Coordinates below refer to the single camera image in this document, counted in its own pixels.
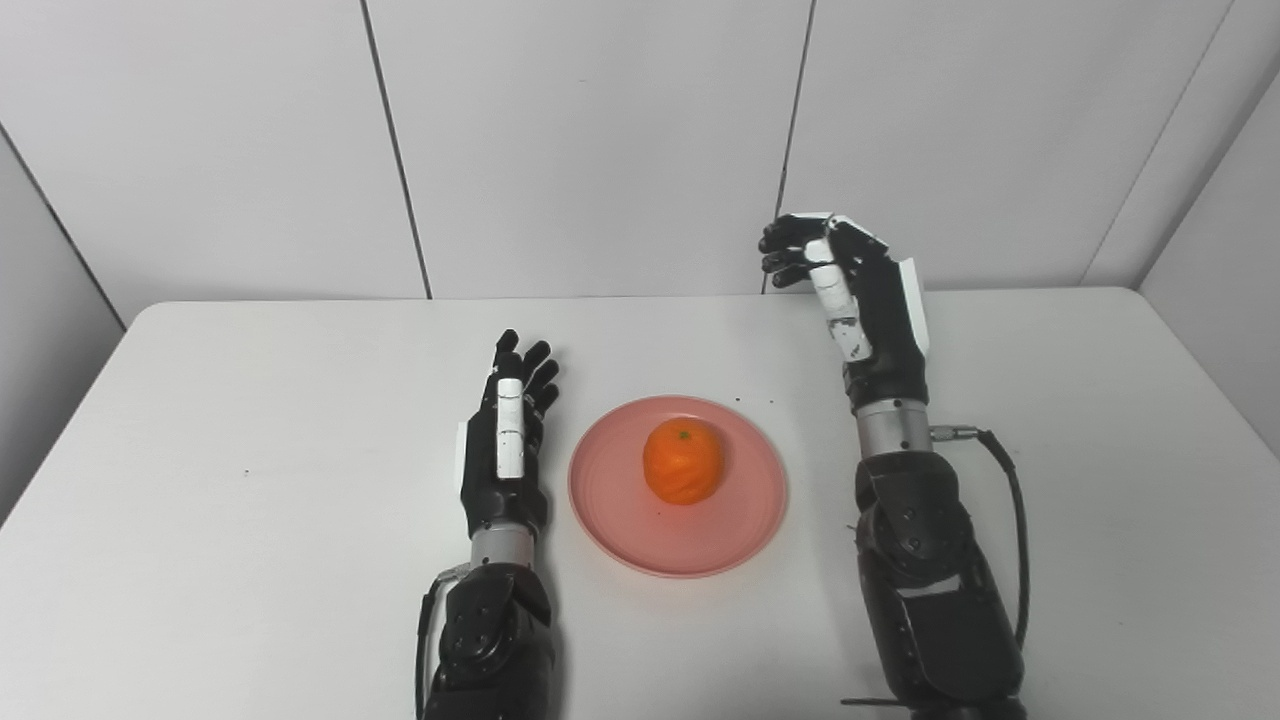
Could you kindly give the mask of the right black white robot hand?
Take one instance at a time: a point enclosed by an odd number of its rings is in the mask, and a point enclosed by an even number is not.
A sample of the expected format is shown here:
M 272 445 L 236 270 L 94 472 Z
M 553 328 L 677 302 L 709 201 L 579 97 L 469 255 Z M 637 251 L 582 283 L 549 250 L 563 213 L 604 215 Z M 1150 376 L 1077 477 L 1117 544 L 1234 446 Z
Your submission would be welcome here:
M 882 240 L 833 213 L 778 217 L 758 249 L 776 288 L 810 282 L 854 410 L 882 401 L 928 404 L 929 336 L 911 259 L 893 259 Z

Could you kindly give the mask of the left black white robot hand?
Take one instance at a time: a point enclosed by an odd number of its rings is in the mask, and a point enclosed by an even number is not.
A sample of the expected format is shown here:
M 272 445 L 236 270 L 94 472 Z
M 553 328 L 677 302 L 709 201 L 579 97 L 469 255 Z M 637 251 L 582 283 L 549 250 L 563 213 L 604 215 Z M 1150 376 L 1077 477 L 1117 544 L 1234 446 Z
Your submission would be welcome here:
M 561 391 L 554 383 L 559 364 L 550 345 L 540 340 L 518 348 L 517 331 L 507 329 L 495 343 L 490 373 L 476 413 L 466 423 L 462 487 L 460 498 L 468 534 L 499 523 L 515 523 L 539 536 L 547 528 L 549 501 L 539 479 L 539 455 L 544 441 L 545 415 Z M 500 478 L 497 470 L 498 388 L 503 379 L 524 387 L 524 474 Z

